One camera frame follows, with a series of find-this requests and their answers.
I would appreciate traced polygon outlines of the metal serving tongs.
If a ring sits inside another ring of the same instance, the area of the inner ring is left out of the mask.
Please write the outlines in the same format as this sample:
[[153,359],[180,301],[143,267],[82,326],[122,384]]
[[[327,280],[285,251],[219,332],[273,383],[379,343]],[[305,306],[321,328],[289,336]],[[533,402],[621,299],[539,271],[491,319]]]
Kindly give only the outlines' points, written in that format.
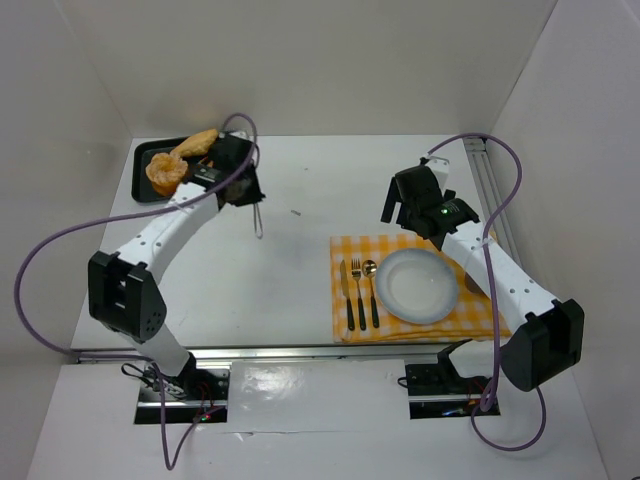
[[255,203],[252,205],[253,208],[253,226],[254,226],[254,235],[257,239],[261,240],[264,236],[264,227],[263,220],[260,211],[260,205]]

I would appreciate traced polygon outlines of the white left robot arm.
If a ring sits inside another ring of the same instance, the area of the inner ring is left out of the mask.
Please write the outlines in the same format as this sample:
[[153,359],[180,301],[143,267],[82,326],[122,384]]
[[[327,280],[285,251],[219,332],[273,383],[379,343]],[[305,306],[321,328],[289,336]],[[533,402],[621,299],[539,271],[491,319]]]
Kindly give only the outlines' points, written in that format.
[[168,212],[115,252],[98,251],[88,263],[91,317],[124,337],[181,389],[206,377],[166,326],[167,306],[159,284],[182,248],[225,205],[262,201],[256,153],[246,135],[215,129],[154,152],[145,177],[167,199]]

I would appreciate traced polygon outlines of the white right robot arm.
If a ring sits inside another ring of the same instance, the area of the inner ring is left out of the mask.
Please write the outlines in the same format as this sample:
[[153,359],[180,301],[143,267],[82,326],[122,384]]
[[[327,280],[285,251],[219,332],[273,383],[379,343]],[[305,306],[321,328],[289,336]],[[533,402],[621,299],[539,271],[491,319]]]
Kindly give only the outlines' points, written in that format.
[[573,299],[557,299],[526,274],[471,206],[442,188],[448,173],[444,160],[427,158],[396,173],[381,221],[430,241],[497,301],[511,332],[500,347],[501,369],[516,388],[529,392],[580,361],[584,310]]

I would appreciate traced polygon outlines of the long bread roll on tray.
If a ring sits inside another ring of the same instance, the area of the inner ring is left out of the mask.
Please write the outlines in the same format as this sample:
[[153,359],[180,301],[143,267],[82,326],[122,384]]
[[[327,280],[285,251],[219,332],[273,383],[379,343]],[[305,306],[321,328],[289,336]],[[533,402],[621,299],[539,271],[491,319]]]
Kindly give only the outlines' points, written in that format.
[[180,158],[205,155],[218,136],[219,132],[216,129],[209,129],[196,133],[174,147],[170,154]]

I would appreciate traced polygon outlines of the round orange sugared bread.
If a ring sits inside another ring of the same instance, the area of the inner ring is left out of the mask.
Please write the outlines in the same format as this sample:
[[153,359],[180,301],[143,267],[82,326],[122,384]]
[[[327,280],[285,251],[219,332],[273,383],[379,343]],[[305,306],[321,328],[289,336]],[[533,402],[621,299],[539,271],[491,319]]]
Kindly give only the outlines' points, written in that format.
[[173,195],[187,175],[189,164],[170,153],[157,153],[145,167],[145,173],[156,193],[163,197]]

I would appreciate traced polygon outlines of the yellow checkered cloth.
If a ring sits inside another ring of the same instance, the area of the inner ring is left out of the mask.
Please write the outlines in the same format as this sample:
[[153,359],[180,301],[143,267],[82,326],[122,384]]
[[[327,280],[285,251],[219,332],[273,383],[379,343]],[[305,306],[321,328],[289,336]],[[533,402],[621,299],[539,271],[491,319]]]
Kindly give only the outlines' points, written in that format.
[[459,296],[455,308],[445,319],[432,325],[404,322],[389,313],[381,303],[381,297],[377,296],[379,326],[373,326],[369,280],[362,278],[361,287],[356,287],[351,261],[380,263],[403,248],[436,251],[429,242],[414,234],[334,236],[330,239],[333,340],[343,344],[490,340],[493,337],[490,300],[484,293],[473,293],[466,287],[462,268],[452,260],[447,264],[456,275]]

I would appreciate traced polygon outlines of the white plate blue rim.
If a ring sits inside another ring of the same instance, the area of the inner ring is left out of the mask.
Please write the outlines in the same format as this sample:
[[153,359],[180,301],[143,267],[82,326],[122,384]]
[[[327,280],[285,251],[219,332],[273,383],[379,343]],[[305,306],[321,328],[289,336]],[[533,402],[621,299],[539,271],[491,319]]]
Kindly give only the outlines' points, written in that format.
[[386,311],[411,324],[441,321],[458,302],[454,270],[425,249],[407,248],[389,254],[378,265],[374,284]]

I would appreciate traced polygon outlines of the purple mug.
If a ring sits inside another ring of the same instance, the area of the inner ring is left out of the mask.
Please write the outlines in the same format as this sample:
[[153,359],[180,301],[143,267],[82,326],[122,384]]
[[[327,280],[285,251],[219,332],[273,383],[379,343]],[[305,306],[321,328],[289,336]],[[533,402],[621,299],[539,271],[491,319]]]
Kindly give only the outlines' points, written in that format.
[[464,282],[468,291],[474,294],[483,293],[482,288],[474,281],[474,279],[468,273],[465,274]]

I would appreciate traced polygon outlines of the black baking tray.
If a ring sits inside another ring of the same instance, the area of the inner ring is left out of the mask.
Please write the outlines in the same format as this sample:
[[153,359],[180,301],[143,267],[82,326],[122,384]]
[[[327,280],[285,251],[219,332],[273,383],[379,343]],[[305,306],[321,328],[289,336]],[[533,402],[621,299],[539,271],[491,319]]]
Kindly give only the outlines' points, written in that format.
[[212,129],[141,143],[134,151],[132,198],[138,203],[168,201],[196,166],[215,164],[211,149],[218,137],[218,131]]

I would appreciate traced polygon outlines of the black handled fork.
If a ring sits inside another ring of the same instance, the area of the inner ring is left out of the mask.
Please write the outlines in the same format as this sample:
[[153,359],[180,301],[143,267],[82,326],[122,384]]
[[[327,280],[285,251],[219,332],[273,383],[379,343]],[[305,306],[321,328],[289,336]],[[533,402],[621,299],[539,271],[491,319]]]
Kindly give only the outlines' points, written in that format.
[[365,315],[364,303],[363,303],[362,293],[360,288],[362,270],[361,270],[361,262],[358,258],[351,259],[351,275],[353,280],[356,283],[359,328],[361,331],[365,331],[367,329],[366,315]]

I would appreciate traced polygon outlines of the black handled knife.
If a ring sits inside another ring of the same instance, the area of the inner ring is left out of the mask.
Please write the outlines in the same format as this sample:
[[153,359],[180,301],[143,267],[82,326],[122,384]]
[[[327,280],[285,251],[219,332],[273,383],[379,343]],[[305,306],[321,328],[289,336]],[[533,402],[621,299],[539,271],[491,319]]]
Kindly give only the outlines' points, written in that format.
[[354,331],[355,319],[353,314],[352,302],[350,299],[350,290],[349,290],[349,284],[348,284],[348,274],[346,270],[346,263],[344,260],[340,262],[339,271],[340,271],[341,291],[346,301],[347,328],[350,331]]

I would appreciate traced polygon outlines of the aluminium rail front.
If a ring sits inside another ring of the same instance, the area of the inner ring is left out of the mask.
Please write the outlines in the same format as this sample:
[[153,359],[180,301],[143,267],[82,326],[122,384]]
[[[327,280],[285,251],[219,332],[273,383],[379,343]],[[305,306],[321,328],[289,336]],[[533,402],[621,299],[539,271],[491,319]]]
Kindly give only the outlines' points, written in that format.
[[325,345],[276,345],[194,348],[194,357],[201,363],[232,361],[302,361],[329,359],[431,359],[449,343],[372,343]]

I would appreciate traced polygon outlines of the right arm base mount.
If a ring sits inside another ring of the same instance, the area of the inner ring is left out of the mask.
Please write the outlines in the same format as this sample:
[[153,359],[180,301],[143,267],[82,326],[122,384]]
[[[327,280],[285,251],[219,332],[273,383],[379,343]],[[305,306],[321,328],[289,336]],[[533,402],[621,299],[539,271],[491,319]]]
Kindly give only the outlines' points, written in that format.
[[444,348],[437,353],[435,363],[405,366],[405,375],[397,384],[407,391],[412,420],[470,417],[479,406],[490,378],[462,377],[450,359],[451,353],[465,343],[468,340]]

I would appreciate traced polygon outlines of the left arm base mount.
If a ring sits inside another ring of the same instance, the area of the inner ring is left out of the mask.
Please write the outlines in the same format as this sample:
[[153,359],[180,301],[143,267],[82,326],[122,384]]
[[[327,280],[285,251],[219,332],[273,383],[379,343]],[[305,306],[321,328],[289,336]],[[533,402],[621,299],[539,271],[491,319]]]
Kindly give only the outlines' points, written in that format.
[[[138,382],[139,393],[134,423],[159,425],[161,420],[160,385],[153,368],[124,363],[120,367],[124,376]],[[198,418],[202,424],[226,423],[227,400],[230,385],[230,367],[217,365],[206,369],[207,374],[183,389],[165,380],[165,415],[167,424],[188,424]]]

